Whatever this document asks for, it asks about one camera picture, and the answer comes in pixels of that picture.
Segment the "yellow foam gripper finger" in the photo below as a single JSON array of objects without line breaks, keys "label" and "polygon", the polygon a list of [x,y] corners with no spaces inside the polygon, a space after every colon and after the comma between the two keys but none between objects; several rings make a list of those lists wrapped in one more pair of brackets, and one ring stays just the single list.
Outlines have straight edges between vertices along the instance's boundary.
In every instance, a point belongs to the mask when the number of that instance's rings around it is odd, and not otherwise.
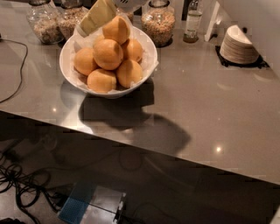
[{"label": "yellow foam gripper finger", "polygon": [[97,0],[83,19],[76,25],[77,32],[86,37],[116,16],[116,5],[112,0]]}]

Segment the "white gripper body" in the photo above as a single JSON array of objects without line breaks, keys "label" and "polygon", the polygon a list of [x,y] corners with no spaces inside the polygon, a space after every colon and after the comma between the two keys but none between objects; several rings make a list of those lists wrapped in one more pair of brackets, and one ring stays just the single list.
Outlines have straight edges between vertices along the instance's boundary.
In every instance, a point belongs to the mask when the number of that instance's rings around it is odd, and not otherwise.
[{"label": "white gripper body", "polygon": [[145,5],[149,0],[112,0],[113,10],[120,12],[134,12]]}]

